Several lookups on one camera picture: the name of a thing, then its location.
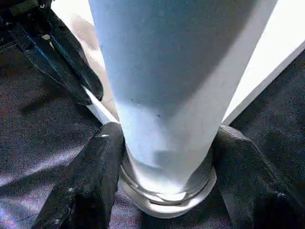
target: black plastic part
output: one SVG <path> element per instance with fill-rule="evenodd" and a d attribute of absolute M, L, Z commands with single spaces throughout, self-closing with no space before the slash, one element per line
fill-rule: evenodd
<path fill-rule="evenodd" d="M 305 228 L 302 199 L 252 141 L 221 126 L 213 152 L 217 183 L 235 228 Z"/>
<path fill-rule="evenodd" d="M 85 54 L 78 40 L 52 10 L 49 11 L 47 20 L 51 27 L 50 35 L 54 48 L 75 71 L 80 82 L 101 100 L 103 86 L 99 77 L 88 66 Z"/>
<path fill-rule="evenodd" d="M 104 125 L 65 169 L 33 228 L 106 229 L 123 150 L 121 126 Z"/>
<path fill-rule="evenodd" d="M 31 63 L 46 76 L 56 81 L 79 104 L 90 105 L 91 100 L 79 80 L 48 41 L 27 33 L 18 23 L 8 24 L 8 30 Z"/>

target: dark fabric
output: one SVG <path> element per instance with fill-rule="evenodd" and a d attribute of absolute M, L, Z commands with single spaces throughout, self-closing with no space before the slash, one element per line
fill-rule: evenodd
<path fill-rule="evenodd" d="M 234 228 L 305 228 L 305 208 L 255 144 L 221 126 L 213 142 L 217 183 Z"/>
<path fill-rule="evenodd" d="M 15 46 L 0 53 L 0 228 L 30 228 L 100 123 Z"/>
<path fill-rule="evenodd" d="M 305 52 L 231 126 L 264 152 L 305 204 Z"/>
<path fill-rule="evenodd" d="M 118 123 L 96 132 L 56 182 L 33 228 L 107 229 L 124 148 Z"/>

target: white pole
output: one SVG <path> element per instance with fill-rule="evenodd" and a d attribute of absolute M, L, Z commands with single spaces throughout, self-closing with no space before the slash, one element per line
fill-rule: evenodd
<path fill-rule="evenodd" d="M 145 212 L 175 217 L 212 189 L 209 148 L 275 4 L 91 1 L 128 147 L 123 187 Z"/>

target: white surface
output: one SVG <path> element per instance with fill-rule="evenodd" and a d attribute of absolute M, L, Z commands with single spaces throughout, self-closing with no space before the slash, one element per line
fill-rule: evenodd
<path fill-rule="evenodd" d="M 279 0 L 232 101 L 223 124 L 230 124 L 305 48 L 305 0 Z"/>
<path fill-rule="evenodd" d="M 90 42 L 98 43 L 92 31 L 94 23 L 88 0 L 56 0 L 52 8 L 80 40 L 90 66 L 104 85 L 103 104 L 118 118 L 101 50 L 88 45 Z M 305 0 L 278 0 L 224 115 L 223 124 L 230 124 L 305 48 L 304 9 Z M 91 27 L 84 29 L 73 23 L 80 19 Z"/>

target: black fabric surface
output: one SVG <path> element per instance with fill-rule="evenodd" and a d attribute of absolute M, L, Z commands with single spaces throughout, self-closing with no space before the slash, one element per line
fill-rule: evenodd
<path fill-rule="evenodd" d="M 56 182 L 33 229 L 108 228 L 124 149 L 121 125 L 103 125 Z"/>
<path fill-rule="evenodd" d="M 305 204 L 305 51 L 231 126 L 257 145 Z"/>
<path fill-rule="evenodd" d="M 212 149 L 217 183 L 234 228 L 305 228 L 301 198 L 249 138 L 221 126 Z"/>
<path fill-rule="evenodd" d="M 15 46 L 0 53 L 0 228 L 30 228 L 65 167 L 100 127 Z"/>

